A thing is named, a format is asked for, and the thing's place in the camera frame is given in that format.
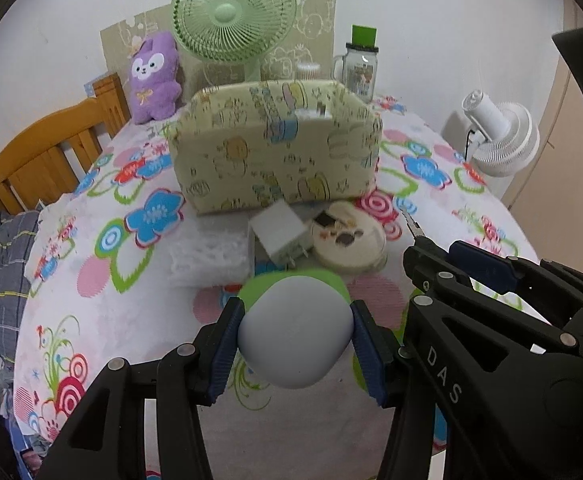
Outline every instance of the plaid blanket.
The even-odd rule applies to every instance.
[[[0,356],[12,367],[29,296],[25,264],[38,231],[38,211],[16,216],[0,212]]]

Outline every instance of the fan hub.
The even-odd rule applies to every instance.
[[[237,15],[238,9],[236,8],[236,4],[232,2],[224,2],[214,9],[214,18],[219,25],[231,25]]]

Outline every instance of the stuffed animal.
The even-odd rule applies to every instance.
[[[134,56],[130,83],[132,121],[167,119],[176,113],[176,100],[182,92],[176,82],[178,51],[171,32],[162,31],[145,38]]]

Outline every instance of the plastic bag of white items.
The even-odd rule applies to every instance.
[[[183,224],[169,240],[174,284],[230,285],[254,275],[254,235],[246,213],[185,215]]]

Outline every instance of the fabric storage box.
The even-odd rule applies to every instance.
[[[205,89],[169,137],[176,177],[199,213],[363,195],[380,115],[336,81]]]

